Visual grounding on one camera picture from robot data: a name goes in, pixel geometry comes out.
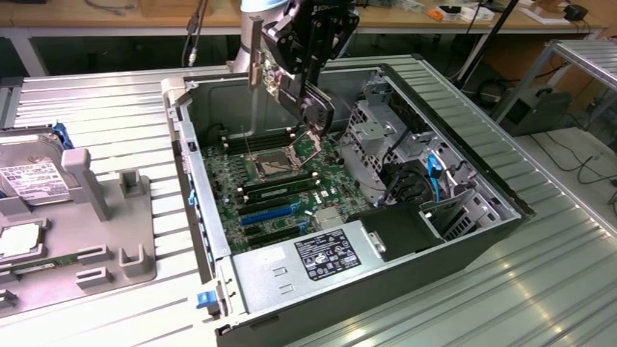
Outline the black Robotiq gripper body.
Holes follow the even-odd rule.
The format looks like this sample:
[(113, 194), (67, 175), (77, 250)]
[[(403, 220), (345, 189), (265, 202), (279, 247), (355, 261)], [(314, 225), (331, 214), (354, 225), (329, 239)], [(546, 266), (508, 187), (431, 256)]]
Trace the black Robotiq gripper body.
[(289, 1), (282, 11), (283, 17), (299, 20), (306, 20), (309, 17), (319, 15), (331, 17), (334, 14), (341, 14), (343, 18), (350, 17), (358, 19), (359, 16), (355, 10), (355, 1)]

